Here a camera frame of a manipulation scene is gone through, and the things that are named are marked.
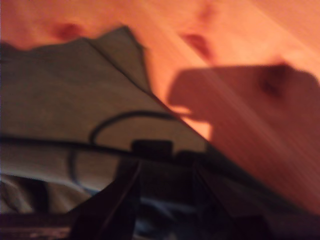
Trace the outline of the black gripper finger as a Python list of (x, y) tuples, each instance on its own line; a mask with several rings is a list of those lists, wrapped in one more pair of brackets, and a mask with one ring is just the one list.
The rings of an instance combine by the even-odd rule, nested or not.
[(193, 169), (210, 200), (227, 215), (259, 216), (265, 213), (258, 202), (241, 189), (232, 186), (232, 182), (224, 175), (214, 172), (200, 161), (194, 163)]
[(126, 200), (137, 206), (141, 195), (140, 171), (140, 163), (132, 165), (107, 187), (70, 210), (68, 214), (111, 216)]

